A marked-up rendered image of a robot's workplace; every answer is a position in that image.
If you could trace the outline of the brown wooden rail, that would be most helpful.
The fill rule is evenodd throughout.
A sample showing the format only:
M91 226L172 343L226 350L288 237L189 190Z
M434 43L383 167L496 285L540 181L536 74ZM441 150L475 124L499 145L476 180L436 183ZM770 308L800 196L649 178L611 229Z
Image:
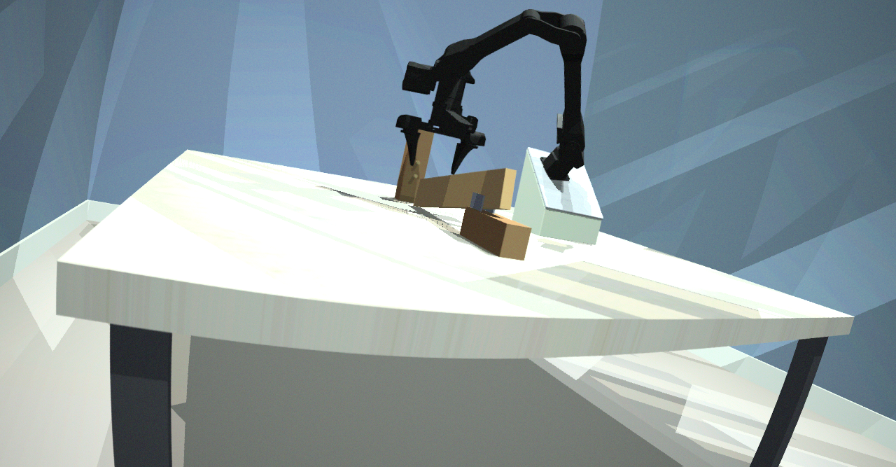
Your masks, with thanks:
M466 209L474 192L484 195L482 209L511 211L516 174L511 168L498 168L417 179L413 206Z

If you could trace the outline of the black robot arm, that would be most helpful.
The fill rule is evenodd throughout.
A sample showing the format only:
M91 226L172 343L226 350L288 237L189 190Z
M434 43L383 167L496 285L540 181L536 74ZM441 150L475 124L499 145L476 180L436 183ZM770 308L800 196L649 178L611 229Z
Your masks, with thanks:
M580 113L580 63L585 56L587 42L585 21L574 14L552 11L525 10L480 34L476 39L465 39L446 47L444 55L434 66L409 62L402 90L429 95L438 83L436 96L462 101L466 82L475 84L471 69L482 58L496 52L513 41L535 34L541 39L559 45L564 62L564 111L557 115L556 147L547 157L540 157L551 180L569 182L572 168L585 165L585 123ZM435 114L433 125L441 126L444 133L466 137L475 133L479 119L462 116L462 109L448 110L442 104Z

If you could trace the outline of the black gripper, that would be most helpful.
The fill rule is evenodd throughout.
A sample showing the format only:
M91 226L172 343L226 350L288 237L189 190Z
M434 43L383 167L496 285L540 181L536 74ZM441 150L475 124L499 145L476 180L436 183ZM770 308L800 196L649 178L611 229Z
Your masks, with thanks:
M448 110L450 111L456 111L457 107L460 107L460 109L462 109L461 101L457 99L435 96L435 102L433 102L434 109L432 110L432 115L428 123L422 122L422 118L416 116L401 115L397 119L395 127L401 128L402 130L400 130L400 132L405 133L407 149L409 149L410 166L414 166L415 155L417 151L417 139L419 139L421 135L421 133L417 131L428 131L432 133L438 133L446 137L449 136L461 139L461 143L456 145L454 160L452 160L451 174L455 174L457 168L460 167L462 160L466 158L468 152L471 152L474 148L479 148L476 146L484 147L486 137L484 137L484 133L481 132L467 133L466 137L464 138L455 135L451 136L444 133L444 129L442 129L441 126L438 126L439 128L434 127L433 123L435 114L438 112L442 104L448 104Z

